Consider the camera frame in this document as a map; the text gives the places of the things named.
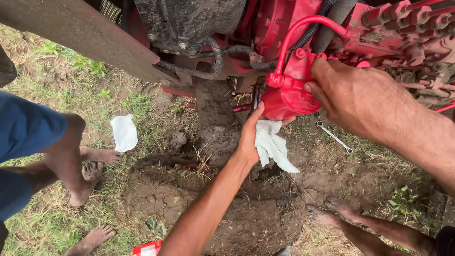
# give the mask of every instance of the combination wrench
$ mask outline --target combination wrench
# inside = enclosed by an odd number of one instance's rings
[[[322,123],[322,121],[317,121],[316,122],[316,125],[323,129],[328,135],[332,136],[332,138],[334,138],[336,141],[338,141],[338,143],[340,143],[344,149],[346,150],[346,152],[348,152],[348,154],[352,154],[352,152],[354,152],[352,150],[352,148],[348,147],[346,144],[344,144],[339,138],[337,138],[337,136],[335,136],[333,133],[329,132],[329,130],[327,130],[327,128],[324,126],[324,124]]]

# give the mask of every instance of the blue cloth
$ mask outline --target blue cloth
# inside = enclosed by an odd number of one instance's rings
[[[0,163],[42,151],[59,141],[67,127],[63,114],[0,91]],[[0,168],[0,221],[23,209],[31,196],[28,178]]]
[[[26,177],[0,169],[0,221],[22,210],[31,195],[30,181]]]
[[[0,91],[0,163],[51,146],[67,127],[63,114]]]

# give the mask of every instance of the red tractor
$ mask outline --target red tractor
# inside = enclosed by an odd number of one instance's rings
[[[401,84],[427,106],[451,107],[455,97],[451,0],[0,0],[0,7],[1,23],[160,81],[167,93],[194,97],[194,77],[226,80],[235,92],[266,84],[270,119],[320,108],[303,90],[316,57],[409,72]]]

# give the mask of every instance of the white cloth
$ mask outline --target white cloth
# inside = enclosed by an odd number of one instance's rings
[[[280,128],[281,121],[259,120],[256,123],[254,146],[258,149],[259,160],[264,167],[272,158],[284,171],[299,173],[299,170],[288,160],[286,140],[277,135]]]
[[[137,144],[137,131],[133,123],[133,115],[114,117],[111,120],[114,133],[115,151],[125,152],[133,149]]]

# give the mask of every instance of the red packet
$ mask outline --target red packet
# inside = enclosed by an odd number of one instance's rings
[[[153,241],[133,248],[132,256],[157,256],[161,248],[161,240]]]

